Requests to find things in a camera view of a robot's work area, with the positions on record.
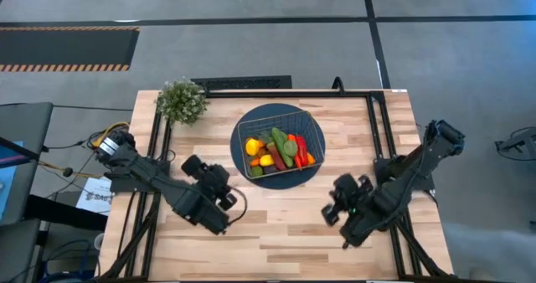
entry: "gray floor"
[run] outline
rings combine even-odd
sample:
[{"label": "gray floor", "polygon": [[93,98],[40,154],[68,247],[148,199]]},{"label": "gray floor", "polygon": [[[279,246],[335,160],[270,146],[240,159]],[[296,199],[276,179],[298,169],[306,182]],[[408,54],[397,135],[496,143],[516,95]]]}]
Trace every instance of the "gray floor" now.
[{"label": "gray floor", "polygon": [[[536,0],[373,0],[377,16],[522,15]],[[274,16],[364,16],[363,0],[3,0],[0,21],[85,21]],[[535,124],[536,22],[381,23],[390,82],[410,92],[417,121],[444,118],[467,135],[466,150],[435,171],[441,219],[453,265],[497,280],[536,277],[533,162],[500,158],[493,142]],[[180,76],[292,75],[296,88],[379,88],[366,23],[144,27],[125,73],[1,73],[0,104],[131,108],[141,89]],[[54,110],[50,146],[76,142],[129,112]],[[82,149],[47,161],[79,167]],[[102,171],[91,163],[88,172]],[[33,192],[64,182],[39,171]]]}]

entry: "wire basket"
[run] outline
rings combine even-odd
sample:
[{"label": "wire basket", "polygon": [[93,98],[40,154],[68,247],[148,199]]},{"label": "wire basket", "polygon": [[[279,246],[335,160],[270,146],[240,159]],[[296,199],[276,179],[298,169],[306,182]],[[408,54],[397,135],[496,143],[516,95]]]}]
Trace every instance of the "wire basket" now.
[{"label": "wire basket", "polygon": [[[307,151],[314,157],[315,163],[298,168],[296,164],[290,169],[278,171],[270,174],[253,177],[250,167],[252,158],[245,152],[245,143],[250,137],[255,139],[263,131],[268,131],[271,134],[273,127],[279,128],[286,134],[294,136],[303,136],[307,145]],[[244,163],[245,176],[248,179],[259,179],[274,176],[282,173],[299,171],[310,167],[320,166],[324,162],[324,152],[318,137],[318,131],[315,121],[312,119],[311,113],[308,111],[297,111],[280,116],[270,116],[253,121],[243,121],[238,125],[238,136],[242,151],[242,161]]]}]

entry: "table leg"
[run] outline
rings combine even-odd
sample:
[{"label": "table leg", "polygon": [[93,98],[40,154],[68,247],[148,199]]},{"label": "table leg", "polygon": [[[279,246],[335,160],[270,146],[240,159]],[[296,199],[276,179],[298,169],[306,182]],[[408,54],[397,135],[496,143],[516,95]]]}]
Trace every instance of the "table leg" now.
[{"label": "table leg", "polygon": [[103,231],[108,217],[67,204],[56,203],[47,198],[28,196],[24,217],[35,218],[56,224],[67,224],[79,229]]}]

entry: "black mat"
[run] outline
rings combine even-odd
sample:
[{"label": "black mat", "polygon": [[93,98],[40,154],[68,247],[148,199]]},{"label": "black mat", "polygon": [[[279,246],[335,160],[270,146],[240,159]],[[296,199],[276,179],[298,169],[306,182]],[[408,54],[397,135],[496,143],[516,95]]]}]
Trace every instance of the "black mat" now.
[{"label": "black mat", "polygon": [[229,77],[229,78],[196,78],[193,82],[209,90],[251,90],[251,89],[291,89],[292,77],[261,76],[261,77]]},{"label": "black mat", "polygon": [[125,71],[137,27],[0,28],[0,71]]},{"label": "black mat", "polygon": [[[302,111],[302,109],[295,107],[293,105],[273,103],[266,104],[248,111],[242,118],[236,123],[234,127],[233,134],[231,135],[231,156],[233,158],[234,165],[238,171],[244,176],[245,179],[248,179],[245,176],[244,162],[242,160],[242,146],[240,145],[239,136],[238,136],[238,125],[243,121],[252,121],[270,116],[284,115],[291,112]],[[324,134],[318,123],[313,119],[315,127],[317,128],[318,138],[320,140],[320,145],[322,152],[326,152],[326,140],[324,139]],[[320,169],[318,167],[310,167],[301,171],[287,172],[280,175],[269,176],[267,178],[258,178],[258,179],[248,179],[253,184],[269,189],[286,189],[294,188],[302,183],[311,179]]]}]

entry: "black metal frame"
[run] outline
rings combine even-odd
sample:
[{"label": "black metal frame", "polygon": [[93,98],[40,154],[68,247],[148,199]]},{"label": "black metal frame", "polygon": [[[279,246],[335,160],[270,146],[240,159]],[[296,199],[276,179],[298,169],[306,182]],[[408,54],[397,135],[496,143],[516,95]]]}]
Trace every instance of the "black metal frame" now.
[{"label": "black metal frame", "polygon": [[[389,115],[387,112],[387,105],[385,104],[385,96],[384,92],[382,90],[345,90],[343,82],[339,77],[337,77],[332,84],[333,90],[324,90],[324,91],[295,91],[295,90],[289,90],[285,92],[276,92],[276,91],[236,91],[233,92],[232,90],[226,90],[226,91],[207,91],[206,96],[209,99],[229,99],[229,98],[364,98],[367,102],[368,107],[368,116],[370,119],[370,127],[373,133],[373,141],[374,141],[374,149],[376,152],[376,158],[384,158],[384,155],[382,153],[382,146],[381,146],[381,140],[379,137],[379,129],[378,129],[378,123],[376,121],[376,113],[374,111],[374,102],[376,101],[379,104],[380,113],[382,116],[382,122],[384,123],[384,130],[385,134],[387,136],[387,147],[389,149],[389,154],[391,157],[395,157],[396,152],[394,149],[394,138],[392,135],[390,122],[389,122]],[[153,124],[153,131],[151,134],[151,140],[150,144],[152,142],[156,142],[157,138],[157,132],[154,131],[155,125]],[[166,157],[169,143],[171,140],[171,127],[169,125],[169,121],[166,124],[166,130],[164,132],[164,139],[162,143],[162,156]],[[160,200],[160,194],[155,194],[155,199],[153,200]],[[407,229],[412,231],[411,222],[409,220],[409,213],[405,215],[403,221],[405,222],[405,226]],[[148,278],[150,265],[151,265],[151,256],[152,256],[152,250],[154,246],[154,237],[155,237],[155,230],[156,230],[156,223],[150,227],[148,233],[147,233],[147,244],[145,248],[145,255],[142,263],[142,276],[137,278]],[[397,275],[399,278],[403,278],[406,276],[405,274],[405,267],[404,267],[404,259],[402,257],[402,250],[400,248],[400,242],[399,242],[399,235],[395,228],[392,228],[390,230],[390,237],[393,244],[393,251],[394,251],[394,261],[396,264],[397,269]],[[415,253],[413,253],[412,249],[410,249],[411,253],[411,261],[414,268],[414,274],[420,275],[420,263],[418,258],[416,257]],[[132,260],[136,258],[135,254],[131,257]]]}]

